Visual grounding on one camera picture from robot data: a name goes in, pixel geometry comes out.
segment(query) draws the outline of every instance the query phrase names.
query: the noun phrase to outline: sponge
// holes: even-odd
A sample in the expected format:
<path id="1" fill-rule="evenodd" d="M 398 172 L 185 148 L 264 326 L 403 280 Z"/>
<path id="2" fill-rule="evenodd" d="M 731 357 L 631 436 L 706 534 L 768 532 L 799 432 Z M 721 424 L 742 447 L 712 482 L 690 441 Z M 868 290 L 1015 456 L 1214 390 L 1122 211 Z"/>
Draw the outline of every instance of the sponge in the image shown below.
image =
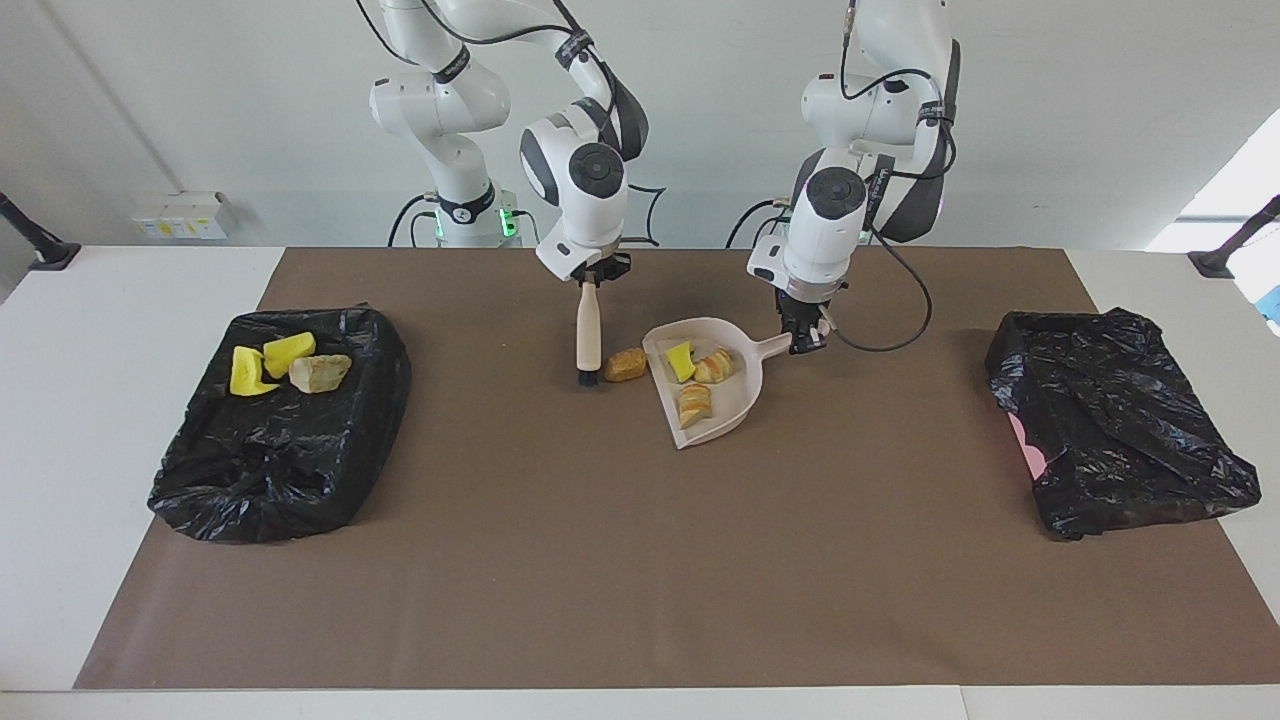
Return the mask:
<path id="1" fill-rule="evenodd" d="M 694 377 L 694 343 L 682 342 L 667 351 L 667 363 L 676 373 L 676 382 L 689 382 Z"/>
<path id="2" fill-rule="evenodd" d="M 252 347 L 237 346 L 232 351 L 232 395 L 253 397 L 280 386 L 262 382 L 262 354 Z"/>
<path id="3" fill-rule="evenodd" d="M 266 356 L 266 373 L 280 379 L 289 372 L 289 365 L 298 357 L 310 357 L 316 354 L 316 336 L 311 333 L 296 334 L 284 340 L 275 340 L 262 346 Z"/>

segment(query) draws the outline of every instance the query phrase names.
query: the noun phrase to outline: wall socket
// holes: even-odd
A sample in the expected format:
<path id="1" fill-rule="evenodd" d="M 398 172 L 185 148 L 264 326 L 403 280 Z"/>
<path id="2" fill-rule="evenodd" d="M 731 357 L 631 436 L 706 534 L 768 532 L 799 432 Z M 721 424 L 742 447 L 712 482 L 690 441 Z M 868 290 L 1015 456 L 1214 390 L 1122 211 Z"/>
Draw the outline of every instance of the wall socket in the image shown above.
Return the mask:
<path id="1" fill-rule="evenodd" d="M 239 223 L 221 192 L 182 192 L 150 199 L 132 217 L 148 240 L 227 240 Z"/>

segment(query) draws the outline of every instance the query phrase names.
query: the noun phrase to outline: brown paper mat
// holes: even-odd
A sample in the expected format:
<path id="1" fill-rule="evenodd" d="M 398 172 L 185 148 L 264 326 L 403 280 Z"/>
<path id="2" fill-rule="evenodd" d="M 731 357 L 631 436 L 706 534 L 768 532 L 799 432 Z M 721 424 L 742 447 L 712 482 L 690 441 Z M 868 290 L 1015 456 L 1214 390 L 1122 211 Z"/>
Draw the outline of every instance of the brown paper mat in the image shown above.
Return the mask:
<path id="1" fill-rule="evenodd" d="M 769 360 L 742 427 L 676 452 L 650 379 L 577 388 L 577 288 L 530 252 L 289 250 L 261 307 L 369 301 L 410 348 L 383 478 L 352 527 L 280 546 L 154 524 L 77 687 L 1280 683 L 1216 521 L 1039 529 L 982 360 L 1007 310 L 1093 310 L 1066 256 L 905 255 L 923 341 Z M 745 260 L 636 252 L 600 291 L 607 348 L 691 315 L 776 334 Z M 915 327 L 883 251 L 851 282 L 852 334 Z"/>

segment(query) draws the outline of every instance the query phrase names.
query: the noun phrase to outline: white dustpan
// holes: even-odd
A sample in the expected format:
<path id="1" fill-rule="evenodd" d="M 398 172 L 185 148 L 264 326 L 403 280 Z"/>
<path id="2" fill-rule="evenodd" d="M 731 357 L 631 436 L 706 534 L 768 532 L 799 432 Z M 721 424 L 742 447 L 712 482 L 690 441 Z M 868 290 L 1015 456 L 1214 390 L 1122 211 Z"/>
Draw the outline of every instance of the white dustpan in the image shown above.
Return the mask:
<path id="1" fill-rule="evenodd" d="M 712 389 L 712 416 L 680 429 L 676 398 L 681 386 L 667 363 L 666 352 L 690 341 L 694 359 L 700 360 L 723 347 L 733 359 L 733 375 L 727 380 L 708 386 Z M 791 336 L 780 334 L 764 342 L 753 342 L 733 323 L 716 318 L 694 318 L 649 331 L 644 337 L 644 352 L 649 357 L 649 370 L 658 386 L 662 411 L 671 425 L 676 450 L 713 441 L 742 424 L 746 414 L 760 397 L 764 386 L 764 360 L 781 355 L 791 347 Z"/>

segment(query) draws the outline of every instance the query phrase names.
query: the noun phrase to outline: black trash bag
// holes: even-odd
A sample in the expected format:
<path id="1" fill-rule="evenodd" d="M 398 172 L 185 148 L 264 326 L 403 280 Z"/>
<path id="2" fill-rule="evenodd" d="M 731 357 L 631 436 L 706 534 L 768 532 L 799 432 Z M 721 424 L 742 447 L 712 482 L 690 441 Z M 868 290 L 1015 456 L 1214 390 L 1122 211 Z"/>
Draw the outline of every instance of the black trash bag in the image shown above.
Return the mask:
<path id="1" fill-rule="evenodd" d="M 316 355 L 351 357 L 338 389 L 306 395 L 285 378 L 266 395 L 229 395 L 237 345 L 261 348 L 307 331 Z M 381 473 L 411 375 L 396 328 L 367 306 L 236 318 L 165 452 L 147 506 L 198 541 L 261 543 L 338 529 Z"/>
<path id="2" fill-rule="evenodd" d="M 987 374 L 1048 461 L 1032 489 L 1060 538 L 1219 518 L 1262 498 L 1257 470 L 1222 441 L 1142 315 L 1010 313 Z"/>

